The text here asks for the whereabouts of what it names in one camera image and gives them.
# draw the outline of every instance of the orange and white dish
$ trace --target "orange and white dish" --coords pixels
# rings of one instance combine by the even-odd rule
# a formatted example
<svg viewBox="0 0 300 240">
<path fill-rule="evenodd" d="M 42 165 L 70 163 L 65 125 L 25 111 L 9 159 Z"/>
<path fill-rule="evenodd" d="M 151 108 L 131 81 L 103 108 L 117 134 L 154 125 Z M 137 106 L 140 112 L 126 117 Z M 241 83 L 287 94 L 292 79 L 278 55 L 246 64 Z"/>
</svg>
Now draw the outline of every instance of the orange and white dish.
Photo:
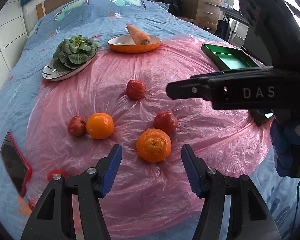
<svg viewBox="0 0 300 240">
<path fill-rule="evenodd" d="M 157 49 L 161 45 L 161 39 L 150 36 L 151 43 L 146 45 L 136 45 L 130 35 L 115 37 L 108 41 L 108 46 L 117 52 L 122 53 L 142 53 Z"/>
</svg>

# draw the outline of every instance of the black cable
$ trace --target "black cable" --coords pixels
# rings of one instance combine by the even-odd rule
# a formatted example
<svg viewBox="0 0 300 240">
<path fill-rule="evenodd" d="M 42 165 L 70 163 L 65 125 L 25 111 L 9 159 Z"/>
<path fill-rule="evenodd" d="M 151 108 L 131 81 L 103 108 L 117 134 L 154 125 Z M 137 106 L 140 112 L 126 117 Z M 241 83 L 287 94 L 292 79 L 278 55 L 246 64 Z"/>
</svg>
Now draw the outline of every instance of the black cable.
<svg viewBox="0 0 300 240">
<path fill-rule="evenodd" d="M 300 181 L 298 183 L 298 186 L 297 186 L 297 205 L 296 205 L 296 213 L 294 215 L 294 220 L 293 220 L 293 225 L 292 225 L 292 230 L 291 230 L 291 234 L 293 233 L 293 230 L 294 230 L 294 226 L 295 226 L 295 223 L 296 223 L 296 218 L 297 218 L 297 211 L 298 211 L 298 206 L 299 206 L 299 188 L 300 188 Z"/>
</svg>

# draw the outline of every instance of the pink plastic sheet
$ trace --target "pink plastic sheet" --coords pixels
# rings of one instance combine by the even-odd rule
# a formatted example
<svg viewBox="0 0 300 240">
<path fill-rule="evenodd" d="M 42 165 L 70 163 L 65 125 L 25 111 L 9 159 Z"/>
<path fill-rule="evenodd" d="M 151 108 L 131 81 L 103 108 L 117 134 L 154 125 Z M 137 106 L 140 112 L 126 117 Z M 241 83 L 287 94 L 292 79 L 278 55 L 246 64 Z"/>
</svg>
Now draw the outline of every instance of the pink plastic sheet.
<svg viewBox="0 0 300 240">
<path fill-rule="evenodd" d="M 225 175 L 251 174 L 268 152 L 269 123 L 257 127 L 246 110 L 215 111 L 202 99 L 170 100 L 165 93 L 169 82 L 217 70 L 200 50 L 202 42 L 230 46 L 185 35 L 144 54 L 103 49 L 78 75 L 42 84 L 26 133 L 25 156 L 33 168 L 26 193 L 30 202 L 39 199 L 49 171 L 78 175 L 95 166 L 116 143 L 123 148 L 122 163 L 111 193 L 100 200 L 113 238 L 153 233 L 201 210 L 203 200 L 191 192 L 181 162 L 185 143 Z M 144 99 L 125 95 L 131 79 L 145 81 Z M 138 157 L 135 143 L 161 110 L 172 111 L 178 119 L 177 130 L 170 135 L 172 152 L 164 162 L 147 163 Z M 73 116 L 88 118 L 96 112 L 112 116 L 115 130 L 110 138 L 69 136 L 67 124 Z M 74 217 L 80 231 L 77 207 Z"/>
</svg>

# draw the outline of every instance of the blue glove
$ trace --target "blue glove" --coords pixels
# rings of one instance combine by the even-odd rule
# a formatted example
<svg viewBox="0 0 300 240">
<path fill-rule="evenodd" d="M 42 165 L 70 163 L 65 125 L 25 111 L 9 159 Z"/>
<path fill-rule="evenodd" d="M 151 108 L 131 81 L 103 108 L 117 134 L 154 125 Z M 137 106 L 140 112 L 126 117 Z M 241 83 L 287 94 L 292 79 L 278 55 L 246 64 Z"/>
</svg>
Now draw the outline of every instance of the blue glove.
<svg viewBox="0 0 300 240">
<path fill-rule="evenodd" d="M 293 158 L 291 144 L 300 145 L 300 120 L 280 126 L 276 119 L 270 128 L 272 145 L 274 146 L 274 163 L 280 177 L 289 174 Z"/>
</svg>

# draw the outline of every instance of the screw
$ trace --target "screw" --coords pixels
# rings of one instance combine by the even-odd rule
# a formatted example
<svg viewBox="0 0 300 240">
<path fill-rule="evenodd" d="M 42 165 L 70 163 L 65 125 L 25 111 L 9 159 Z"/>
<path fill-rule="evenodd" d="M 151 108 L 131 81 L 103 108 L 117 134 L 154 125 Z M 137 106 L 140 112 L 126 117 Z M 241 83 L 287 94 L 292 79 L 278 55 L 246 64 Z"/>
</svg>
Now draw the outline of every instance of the screw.
<svg viewBox="0 0 300 240">
<path fill-rule="evenodd" d="M 209 169 L 207 169 L 207 172 L 209 173 L 209 174 L 216 174 L 216 169 L 214 169 L 214 168 L 209 168 Z"/>
<path fill-rule="evenodd" d="M 95 168 L 89 168 L 89 169 L 87 169 L 87 173 L 89 173 L 89 174 L 96 173 L 96 169 Z"/>
<path fill-rule="evenodd" d="M 247 176 L 247 175 L 242 175 L 242 176 L 241 176 L 241 179 L 244 180 L 244 181 L 248 181 L 248 180 L 249 180 L 249 176 Z"/>
<path fill-rule="evenodd" d="M 53 179 L 54 180 L 59 180 L 59 179 L 61 179 L 61 174 L 55 174 L 54 176 L 53 176 Z"/>
</svg>

